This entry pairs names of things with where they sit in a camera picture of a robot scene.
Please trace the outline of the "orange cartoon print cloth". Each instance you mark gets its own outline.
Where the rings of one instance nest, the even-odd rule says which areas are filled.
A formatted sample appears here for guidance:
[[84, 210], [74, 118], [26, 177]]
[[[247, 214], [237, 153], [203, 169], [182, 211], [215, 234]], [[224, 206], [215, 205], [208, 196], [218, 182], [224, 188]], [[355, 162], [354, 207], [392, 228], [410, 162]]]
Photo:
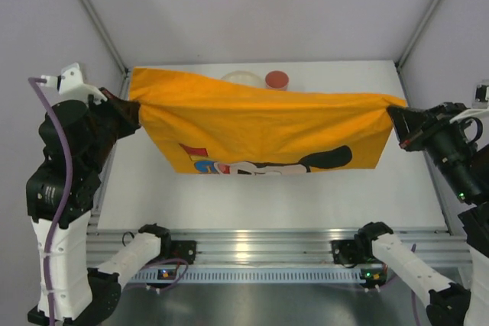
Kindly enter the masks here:
[[376, 167], [401, 98], [278, 92], [138, 67], [129, 98], [177, 173], [287, 175]]

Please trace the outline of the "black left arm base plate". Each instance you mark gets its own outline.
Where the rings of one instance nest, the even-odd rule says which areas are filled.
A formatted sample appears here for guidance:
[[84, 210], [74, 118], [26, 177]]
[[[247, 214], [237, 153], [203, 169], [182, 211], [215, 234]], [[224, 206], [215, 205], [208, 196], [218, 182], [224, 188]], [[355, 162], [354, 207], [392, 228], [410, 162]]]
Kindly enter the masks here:
[[197, 242], [195, 240], [172, 240], [169, 258], [185, 260], [189, 265], [194, 264], [197, 254]]

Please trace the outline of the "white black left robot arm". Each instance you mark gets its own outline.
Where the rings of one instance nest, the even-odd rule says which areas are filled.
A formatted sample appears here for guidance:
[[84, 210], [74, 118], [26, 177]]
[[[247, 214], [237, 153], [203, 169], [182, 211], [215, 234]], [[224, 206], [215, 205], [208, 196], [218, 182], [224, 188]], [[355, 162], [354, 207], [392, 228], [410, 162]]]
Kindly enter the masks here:
[[104, 263], [86, 261], [89, 220], [100, 175], [116, 142], [136, 132], [139, 104], [100, 89], [49, 105], [39, 134], [44, 161], [26, 185], [28, 216], [40, 255], [41, 294], [28, 312], [37, 325], [98, 325], [117, 307], [129, 280], [167, 257], [170, 232], [142, 226]]

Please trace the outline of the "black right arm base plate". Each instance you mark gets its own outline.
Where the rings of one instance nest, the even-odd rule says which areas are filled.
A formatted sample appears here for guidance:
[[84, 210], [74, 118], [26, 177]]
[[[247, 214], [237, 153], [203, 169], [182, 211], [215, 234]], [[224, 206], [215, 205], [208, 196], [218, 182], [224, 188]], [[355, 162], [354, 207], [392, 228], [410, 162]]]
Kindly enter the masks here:
[[361, 261], [361, 252], [358, 245], [352, 239], [332, 240], [332, 257], [333, 263], [345, 268], [356, 267]]

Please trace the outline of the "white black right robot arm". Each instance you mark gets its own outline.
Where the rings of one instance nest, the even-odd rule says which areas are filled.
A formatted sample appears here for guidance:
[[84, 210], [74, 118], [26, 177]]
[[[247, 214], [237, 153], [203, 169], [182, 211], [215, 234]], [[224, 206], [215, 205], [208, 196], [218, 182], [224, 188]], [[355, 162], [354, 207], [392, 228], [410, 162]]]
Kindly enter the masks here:
[[446, 102], [429, 109], [391, 105], [387, 113], [398, 144], [431, 159], [455, 197], [468, 209], [458, 218], [470, 257], [468, 286], [442, 272], [440, 265], [414, 252], [385, 223], [371, 222], [355, 234], [361, 260], [391, 269], [423, 304], [432, 325], [488, 323], [488, 148], [478, 147], [487, 108]]

